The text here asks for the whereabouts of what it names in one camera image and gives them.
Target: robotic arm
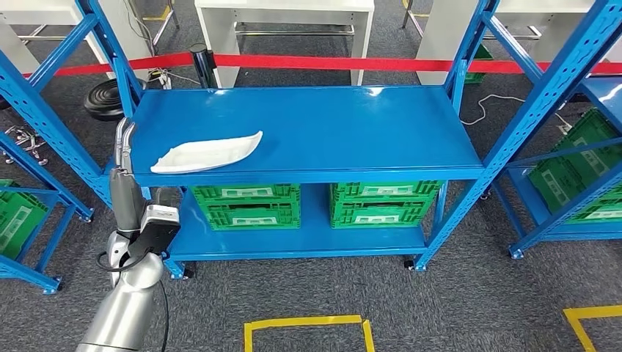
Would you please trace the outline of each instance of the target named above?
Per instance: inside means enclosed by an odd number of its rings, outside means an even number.
[[[118,229],[110,235],[107,251],[98,256],[98,260],[107,256],[109,267],[98,264],[110,271],[113,290],[101,303],[76,352],[136,352],[142,348],[153,314],[153,296],[157,285],[162,285],[162,254],[180,228],[177,208],[146,206],[131,174],[133,124],[124,130],[126,123],[123,119],[117,127],[117,166],[110,172]]]

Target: yellow tape marking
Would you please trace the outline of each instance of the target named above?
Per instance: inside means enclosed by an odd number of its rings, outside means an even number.
[[[365,350],[367,352],[376,352],[376,349],[373,347],[373,339],[371,337],[371,325],[367,319],[363,321],[363,337],[365,338]]]
[[[280,318],[253,321],[253,330],[265,328],[282,328],[284,326],[308,326],[308,325],[333,325],[333,324],[357,324],[363,319],[360,315],[335,315],[329,317],[305,317],[305,318]]]
[[[405,9],[408,9],[408,0],[402,0],[402,5],[404,5]],[[413,13],[414,17],[430,17],[427,13]]]
[[[164,8],[164,11],[160,15],[160,17],[143,17],[142,20],[143,21],[164,21],[164,20],[167,19],[167,16],[169,15],[169,12],[171,12],[171,7],[169,5],[167,5]]]
[[[244,350],[252,352],[252,325],[250,323],[244,324]]]
[[[596,352],[592,340],[581,325],[579,319],[622,317],[622,305],[603,307],[566,308],[563,310],[566,319],[586,352]]]
[[[376,352],[373,347],[371,325],[369,320],[363,320],[360,315],[330,315],[323,317],[279,318],[258,320],[244,324],[244,352],[252,352],[252,332],[267,328],[282,328],[286,326],[317,326],[336,324],[362,324],[365,349],[367,352]]]

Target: red barrier tape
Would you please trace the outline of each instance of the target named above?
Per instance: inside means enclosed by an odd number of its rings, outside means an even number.
[[[307,70],[448,71],[452,63],[448,60],[229,54],[215,54],[214,59],[218,66]],[[130,61],[130,66],[135,70],[188,65],[192,65],[190,53],[167,54]],[[549,65],[548,62],[538,63],[543,70]],[[85,65],[61,68],[55,76],[91,75],[110,71],[112,69],[108,64]],[[474,61],[469,67],[469,72],[523,73],[514,61]],[[602,62],[592,70],[592,73],[622,73],[622,62]]]

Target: white table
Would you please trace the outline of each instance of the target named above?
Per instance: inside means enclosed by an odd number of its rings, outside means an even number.
[[[352,25],[352,57],[366,57],[373,18],[373,0],[195,0],[206,45],[216,54],[239,54],[235,24],[300,23]],[[215,72],[219,87],[233,87],[239,67]],[[351,71],[360,85],[362,70]]]
[[[128,20],[130,7],[126,7],[124,1],[103,0],[100,4],[128,59],[150,57],[149,45],[132,30],[131,26],[141,33],[133,14]],[[74,0],[0,0],[0,14],[0,50],[22,73],[34,72],[39,62],[10,25],[76,25],[82,19]],[[86,41],[97,60],[107,63],[92,33],[87,35]],[[139,78],[147,79],[147,70],[137,70],[135,73]]]
[[[453,60],[477,3],[478,0],[434,0],[417,58]],[[502,0],[496,16],[506,26],[546,27],[529,54],[535,61],[548,62],[555,58],[593,3],[594,0]],[[614,49],[608,54],[611,59],[616,56]],[[417,75],[421,84],[442,84],[447,73]]]

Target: green plastic crate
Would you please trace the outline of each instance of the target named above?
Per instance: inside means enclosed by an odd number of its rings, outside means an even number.
[[[282,202],[300,200],[300,185],[192,186],[194,198],[200,204],[241,204],[249,202]]]
[[[415,227],[432,201],[422,202],[331,202],[331,227]]]
[[[350,182],[331,184],[335,202],[415,201],[433,199],[442,181]]]
[[[604,141],[619,137],[598,109],[586,112],[581,120],[557,143],[553,151]],[[622,160],[622,145],[611,145],[595,150],[563,156],[578,171],[584,185],[589,185]]]
[[[619,133],[598,109],[591,109],[553,150],[600,142],[617,136]],[[564,155],[538,163],[529,174],[529,179],[540,192],[549,210],[554,213],[620,160],[622,160],[622,146],[619,145]],[[622,204],[617,202],[620,199],[622,199],[622,183],[567,222],[612,221],[618,216],[618,211],[622,210]]]
[[[597,199],[566,223],[584,224],[586,222],[611,221],[622,221],[622,197]]]
[[[0,186],[19,187],[12,180],[0,180]],[[47,211],[32,194],[0,191],[0,254],[15,259]]]
[[[475,52],[475,59],[490,61],[492,60],[492,55],[490,54],[490,51],[488,51],[488,49],[486,49],[484,45],[480,44],[478,50]],[[485,73],[480,73],[480,72],[467,72],[466,75],[464,76],[464,83],[465,84],[482,83],[485,75],[486,75]]]
[[[575,172],[566,168],[566,162],[557,158],[548,159],[528,176],[551,213],[559,210],[585,189]]]
[[[300,228],[298,202],[199,205],[213,230]]]

